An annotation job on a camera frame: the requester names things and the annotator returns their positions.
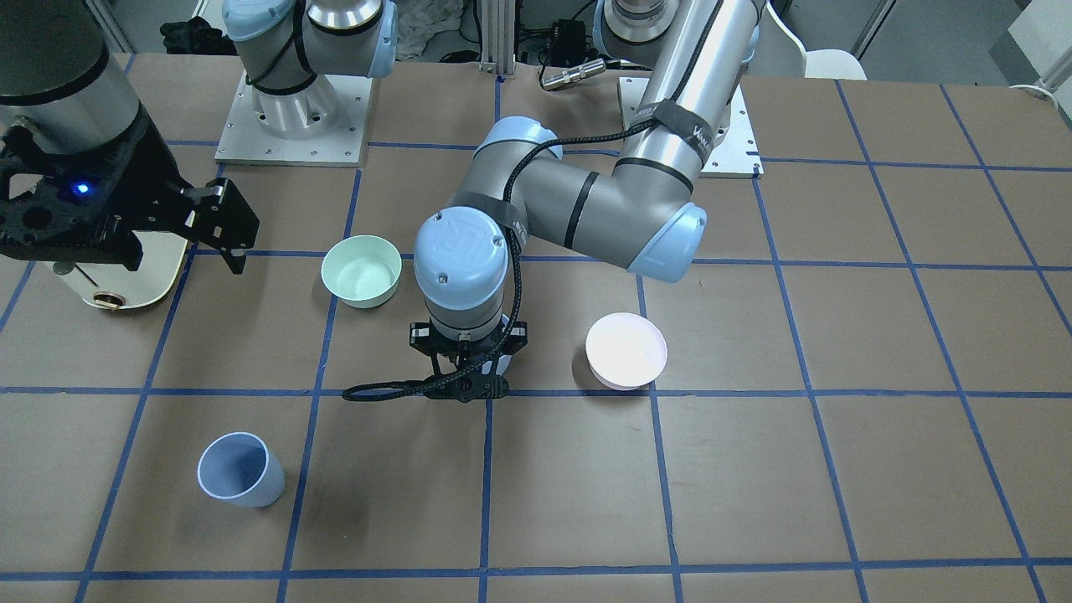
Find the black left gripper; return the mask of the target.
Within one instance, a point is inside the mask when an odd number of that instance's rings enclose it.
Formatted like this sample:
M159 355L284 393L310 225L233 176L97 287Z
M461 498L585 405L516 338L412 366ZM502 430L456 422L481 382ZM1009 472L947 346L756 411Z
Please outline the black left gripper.
M431 358L434 373L410 381L430 399L498 399L510 393L505 369L513 354L528 343L528 324L507 320L485 338L453 340L433 323L410 324L410 345Z

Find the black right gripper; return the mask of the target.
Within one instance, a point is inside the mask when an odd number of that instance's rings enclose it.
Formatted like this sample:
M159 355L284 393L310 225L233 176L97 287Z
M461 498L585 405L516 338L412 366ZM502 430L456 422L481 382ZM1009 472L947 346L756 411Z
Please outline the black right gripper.
M148 111L95 149L53 155L38 123L17 116L3 135L1 251L15 260L110 264L136 271L142 230L214 248L245 270L260 219L230 179L200 188L180 175Z

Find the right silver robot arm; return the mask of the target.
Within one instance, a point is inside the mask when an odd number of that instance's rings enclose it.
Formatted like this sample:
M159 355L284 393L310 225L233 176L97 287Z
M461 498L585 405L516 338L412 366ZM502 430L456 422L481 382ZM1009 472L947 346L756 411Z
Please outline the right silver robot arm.
M276 141L321 137L345 105L330 76L383 79L392 1L226 1L244 62L238 114ZM142 232L209 245L245 268L258 217L237 187L188 183L148 111L77 1L3 3L3 255L137 271Z

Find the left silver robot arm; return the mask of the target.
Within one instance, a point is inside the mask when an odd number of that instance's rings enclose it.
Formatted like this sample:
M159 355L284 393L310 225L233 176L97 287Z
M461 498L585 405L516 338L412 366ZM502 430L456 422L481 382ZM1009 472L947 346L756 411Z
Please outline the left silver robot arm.
M413 267L429 320L410 326L410 344L434 368L403 393L505 396L502 359L526 344L528 238L662 282L684 276L708 225L694 183L721 142L763 15L763 1L598 3L598 49L651 71L640 105L609 135L559 137L523 116L494 123L451 201L418 229Z

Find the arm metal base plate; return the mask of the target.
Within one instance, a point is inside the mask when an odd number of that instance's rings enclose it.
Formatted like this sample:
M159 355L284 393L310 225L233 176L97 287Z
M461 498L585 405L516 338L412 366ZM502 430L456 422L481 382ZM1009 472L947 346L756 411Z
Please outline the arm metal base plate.
M647 77L622 76L619 79L621 122L631 126L641 95L647 88ZM748 114L743 88L732 95L730 108L720 123L721 142L713 149L701 171L704 178L758 178L765 174Z
M375 84L319 75L306 90L268 95L241 77L214 159L234 165L359 168Z

